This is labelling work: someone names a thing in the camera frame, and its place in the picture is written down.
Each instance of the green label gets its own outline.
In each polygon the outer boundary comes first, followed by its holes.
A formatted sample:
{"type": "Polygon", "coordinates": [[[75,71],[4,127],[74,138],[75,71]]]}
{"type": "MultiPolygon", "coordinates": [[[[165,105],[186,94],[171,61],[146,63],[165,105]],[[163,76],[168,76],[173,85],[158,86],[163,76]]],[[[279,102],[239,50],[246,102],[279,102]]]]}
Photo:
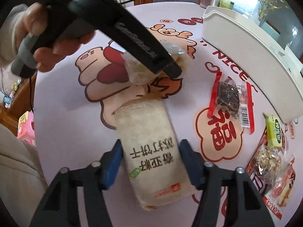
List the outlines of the green label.
{"type": "Polygon", "coordinates": [[[276,128],[277,141],[278,143],[281,143],[281,129],[280,129],[279,121],[277,119],[275,120],[275,128],[276,128]]]}
{"type": "Polygon", "coordinates": [[[136,178],[140,172],[141,172],[141,169],[139,167],[137,167],[129,175],[131,176],[131,178],[136,178]]]}

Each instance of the person's hand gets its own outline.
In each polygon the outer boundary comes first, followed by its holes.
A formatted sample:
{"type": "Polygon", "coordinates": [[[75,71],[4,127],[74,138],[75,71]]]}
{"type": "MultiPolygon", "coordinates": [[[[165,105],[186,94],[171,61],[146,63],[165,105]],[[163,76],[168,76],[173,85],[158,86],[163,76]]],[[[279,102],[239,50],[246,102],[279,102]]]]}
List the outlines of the person's hand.
{"type": "MultiPolygon", "coordinates": [[[[40,35],[47,26],[47,9],[39,3],[31,5],[24,13],[16,26],[16,49],[18,50],[27,33],[40,35]]],[[[52,49],[41,47],[34,53],[34,59],[38,62],[37,69],[41,72],[52,70],[55,65],[66,56],[75,53],[81,44],[88,43],[94,37],[94,32],[83,35],[78,39],[66,39],[55,42],[52,49]]]]}

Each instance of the yellow snack package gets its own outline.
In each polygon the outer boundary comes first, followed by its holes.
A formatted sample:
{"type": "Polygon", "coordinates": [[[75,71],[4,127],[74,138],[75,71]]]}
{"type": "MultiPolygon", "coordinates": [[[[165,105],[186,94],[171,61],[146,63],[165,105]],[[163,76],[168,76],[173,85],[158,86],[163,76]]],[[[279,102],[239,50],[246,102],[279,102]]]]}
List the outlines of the yellow snack package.
{"type": "Polygon", "coordinates": [[[267,140],[270,148],[282,147],[281,126],[278,117],[263,114],[266,120],[267,140]]]}

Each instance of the red fu character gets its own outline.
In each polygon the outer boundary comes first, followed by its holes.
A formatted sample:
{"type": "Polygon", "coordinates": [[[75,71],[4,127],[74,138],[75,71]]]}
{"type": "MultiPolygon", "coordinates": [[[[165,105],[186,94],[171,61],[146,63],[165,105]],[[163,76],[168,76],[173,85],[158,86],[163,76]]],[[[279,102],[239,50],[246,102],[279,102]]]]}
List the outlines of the red fu character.
{"type": "Polygon", "coordinates": [[[207,122],[208,125],[216,124],[210,133],[212,135],[212,142],[214,144],[215,150],[220,151],[225,147],[225,143],[230,143],[232,138],[237,138],[237,133],[234,128],[234,124],[229,121],[225,124],[225,119],[229,119],[230,115],[223,113],[222,110],[218,111],[220,118],[212,116],[211,120],[207,122]]]}

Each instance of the metal screw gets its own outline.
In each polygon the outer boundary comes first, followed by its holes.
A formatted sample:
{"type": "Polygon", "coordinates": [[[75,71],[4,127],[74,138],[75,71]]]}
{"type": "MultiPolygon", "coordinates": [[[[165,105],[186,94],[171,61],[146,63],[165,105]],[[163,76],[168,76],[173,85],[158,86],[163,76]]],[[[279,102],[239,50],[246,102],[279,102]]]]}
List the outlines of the metal screw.
{"type": "Polygon", "coordinates": [[[236,171],[239,174],[243,174],[245,172],[245,170],[242,167],[237,167],[236,171]]]}
{"type": "Polygon", "coordinates": [[[60,169],[60,173],[61,173],[61,174],[65,174],[65,173],[67,173],[67,172],[69,172],[69,169],[68,169],[67,167],[62,167],[62,168],[60,169]]]}
{"type": "Polygon", "coordinates": [[[205,165],[206,167],[213,167],[213,166],[214,166],[214,164],[213,164],[212,162],[210,162],[210,161],[205,161],[205,162],[204,162],[204,165],[205,165]]]}
{"type": "Polygon", "coordinates": [[[91,166],[94,168],[99,167],[100,165],[101,165],[100,161],[94,161],[93,163],[91,163],[91,166]]]}

